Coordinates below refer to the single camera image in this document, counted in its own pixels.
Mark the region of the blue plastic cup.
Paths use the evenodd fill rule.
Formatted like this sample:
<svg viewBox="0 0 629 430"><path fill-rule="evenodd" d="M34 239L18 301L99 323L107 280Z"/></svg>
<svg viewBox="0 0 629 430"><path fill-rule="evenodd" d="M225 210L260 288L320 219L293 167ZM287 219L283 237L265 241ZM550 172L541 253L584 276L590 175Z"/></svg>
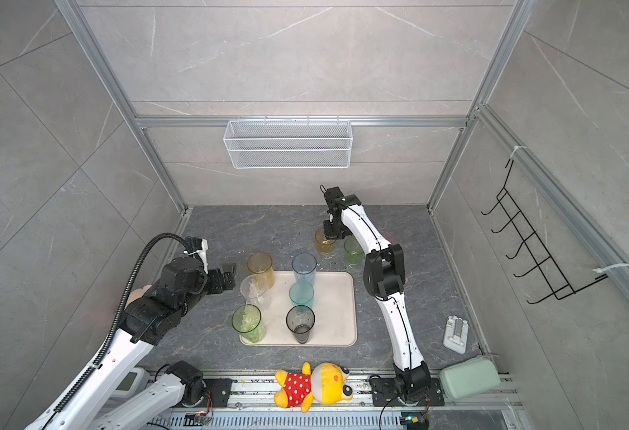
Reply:
<svg viewBox="0 0 629 430"><path fill-rule="evenodd" d="M317 260L312 254L300 253L295 255L291 266L296 282L304 282L314 286L317 265Z"/></svg>

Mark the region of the short amber plastic cup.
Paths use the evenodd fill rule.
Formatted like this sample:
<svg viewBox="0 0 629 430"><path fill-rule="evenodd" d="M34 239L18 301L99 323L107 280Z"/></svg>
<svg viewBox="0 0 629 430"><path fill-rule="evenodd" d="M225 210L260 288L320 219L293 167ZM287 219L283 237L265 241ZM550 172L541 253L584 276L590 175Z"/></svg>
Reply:
<svg viewBox="0 0 629 430"><path fill-rule="evenodd" d="M315 233L315 244L318 254L329 255L334 251L336 239L327 238L324 229L318 229Z"/></svg>

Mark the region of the beige plastic tray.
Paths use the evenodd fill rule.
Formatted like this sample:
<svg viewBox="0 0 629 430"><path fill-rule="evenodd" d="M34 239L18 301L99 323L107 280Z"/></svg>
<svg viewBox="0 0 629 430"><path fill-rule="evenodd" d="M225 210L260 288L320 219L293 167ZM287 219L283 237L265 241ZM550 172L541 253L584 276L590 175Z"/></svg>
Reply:
<svg viewBox="0 0 629 430"><path fill-rule="evenodd" d="M242 344L257 347L298 347L287 327L287 312L293 307L289 290L296 281L292 272L276 272L269 290L271 301L262 309L264 337L257 343L241 337ZM344 348L357 341L354 279L347 272L320 272L315 277L314 329L305 344L312 348Z"/></svg>

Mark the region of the clear plastic cup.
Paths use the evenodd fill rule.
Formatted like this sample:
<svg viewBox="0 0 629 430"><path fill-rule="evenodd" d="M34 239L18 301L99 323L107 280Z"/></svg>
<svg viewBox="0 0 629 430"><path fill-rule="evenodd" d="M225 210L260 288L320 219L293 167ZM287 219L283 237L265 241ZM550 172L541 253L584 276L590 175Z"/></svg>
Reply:
<svg viewBox="0 0 629 430"><path fill-rule="evenodd" d="M271 304L270 285L262 275L249 275L240 285L240 293L247 304L266 309Z"/></svg>

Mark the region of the dark grey plastic cup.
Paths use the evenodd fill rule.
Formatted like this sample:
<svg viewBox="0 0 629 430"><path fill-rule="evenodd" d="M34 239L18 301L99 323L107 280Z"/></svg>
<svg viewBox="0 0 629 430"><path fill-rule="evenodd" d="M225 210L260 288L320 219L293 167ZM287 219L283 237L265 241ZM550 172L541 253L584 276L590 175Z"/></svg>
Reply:
<svg viewBox="0 0 629 430"><path fill-rule="evenodd" d="M315 325L315 313L309 306L293 306L287 313L286 324L295 340L306 344Z"/></svg>

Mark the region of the teal plastic cup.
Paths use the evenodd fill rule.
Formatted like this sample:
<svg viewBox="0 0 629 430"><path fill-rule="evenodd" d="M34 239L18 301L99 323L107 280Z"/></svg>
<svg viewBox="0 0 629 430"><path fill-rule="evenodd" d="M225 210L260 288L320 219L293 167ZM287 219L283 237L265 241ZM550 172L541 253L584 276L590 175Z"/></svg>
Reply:
<svg viewBox="0 0 629 430"><path fill-rule="evenodd" d="M289 289L289 299L292 306L313 307L314 286L307 281L297 281Z"/></svg>

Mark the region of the tall amber plastic cup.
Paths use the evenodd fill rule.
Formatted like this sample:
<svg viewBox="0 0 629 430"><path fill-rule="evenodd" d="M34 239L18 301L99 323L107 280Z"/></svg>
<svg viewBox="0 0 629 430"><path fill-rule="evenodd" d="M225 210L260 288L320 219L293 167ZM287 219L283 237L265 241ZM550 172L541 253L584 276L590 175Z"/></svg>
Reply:
<svg viewBox="0 0 629 430"><path fill-rule="evenodd" d="M258 276L266 283L268 288L275 284L273 259L266 252L252 254L247 261L247 269L251 274Z"/></svg>

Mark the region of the short green plastic cup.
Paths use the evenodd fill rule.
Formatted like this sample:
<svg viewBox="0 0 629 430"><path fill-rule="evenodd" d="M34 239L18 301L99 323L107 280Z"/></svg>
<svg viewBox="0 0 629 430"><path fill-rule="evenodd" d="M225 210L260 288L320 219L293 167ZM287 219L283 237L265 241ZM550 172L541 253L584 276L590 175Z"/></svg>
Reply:
<svg viewBox="0 0 629 430"><path fill-rule="evenodd" d="M357 266L362 263L366 253L363 247L353 236L349 236L344 241L345 261L350 266Z"/></svg>

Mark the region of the tall green plastic cup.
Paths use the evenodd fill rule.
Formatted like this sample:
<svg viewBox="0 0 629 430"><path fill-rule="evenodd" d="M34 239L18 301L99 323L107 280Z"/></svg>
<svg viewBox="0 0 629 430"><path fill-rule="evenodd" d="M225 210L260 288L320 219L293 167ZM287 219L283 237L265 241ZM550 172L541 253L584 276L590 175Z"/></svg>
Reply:
<svg viewBox="0 0 629 430"><path fill-rule="evenodd" d="M235 310L231 324L238 335L250 343L261 342L266 333L262 312L258 306L252 304L242 305Z"/></svg>

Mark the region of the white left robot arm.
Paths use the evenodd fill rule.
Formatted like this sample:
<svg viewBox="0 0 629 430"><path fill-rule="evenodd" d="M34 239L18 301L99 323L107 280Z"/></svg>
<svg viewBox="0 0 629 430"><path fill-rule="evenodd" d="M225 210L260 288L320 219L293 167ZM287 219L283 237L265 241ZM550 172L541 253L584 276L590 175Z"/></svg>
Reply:
<svg viewBox="0 0 629 430"><path fill-rule="evenodd" d="M150 288L137 299L133 286L156 243L171 239L185 252L167 263ZM178 405L195 406L210 399L203 373L184 361L164 367L158 380L113 411L97 414L136 365L204 297L235 288L233 263L211 269L208 243L173 233L156 235L140 252L108 334L95 356L60 396L28 427L30 429L139 429Z"/></svg>

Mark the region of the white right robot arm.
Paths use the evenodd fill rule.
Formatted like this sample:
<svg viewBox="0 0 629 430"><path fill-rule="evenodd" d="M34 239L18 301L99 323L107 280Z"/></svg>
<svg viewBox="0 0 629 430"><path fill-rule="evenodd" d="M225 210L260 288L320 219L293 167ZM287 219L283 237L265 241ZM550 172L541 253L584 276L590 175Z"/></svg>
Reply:
<svg viewBox="0 0 629 430"><path fill-rule="evenodd" d="M364 286L381 308L390 335L393 383L398 400L407 405L416 403L431 387L432 376L416 343L407 312L404 251L373 225L355 195L344 195L337 186L320 186L320 189L329 215L323 222L326 238L352 236L363 249Z"/></svg>

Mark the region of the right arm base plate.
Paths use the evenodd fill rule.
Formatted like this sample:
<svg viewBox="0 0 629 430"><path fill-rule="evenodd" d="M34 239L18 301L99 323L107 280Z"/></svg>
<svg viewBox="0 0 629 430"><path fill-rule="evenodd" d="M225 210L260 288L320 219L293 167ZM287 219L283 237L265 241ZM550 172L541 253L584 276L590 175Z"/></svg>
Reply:
<svg viewBox="0 0 629 430"><path fill-rule="evenodd" d="M393 378L384 378L373 374L368 382L373 395L373 404L377 407L442 407L445 405L443 389L437 378L432 378L431 383L420 388L418 392L402 398L394 384Z"/></svg>

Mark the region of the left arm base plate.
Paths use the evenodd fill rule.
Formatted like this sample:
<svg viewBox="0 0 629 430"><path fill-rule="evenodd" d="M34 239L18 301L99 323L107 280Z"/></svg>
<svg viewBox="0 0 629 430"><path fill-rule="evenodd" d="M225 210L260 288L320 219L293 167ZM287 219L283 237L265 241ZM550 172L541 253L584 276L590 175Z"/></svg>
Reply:
<svg viewBox="0 0 629 430"><path fill-rule="evenodd" d="M233 380L229 378L204 379L205 389L199 408L207 408L211 401L212 408L226 408L231 394Z"/></svg>

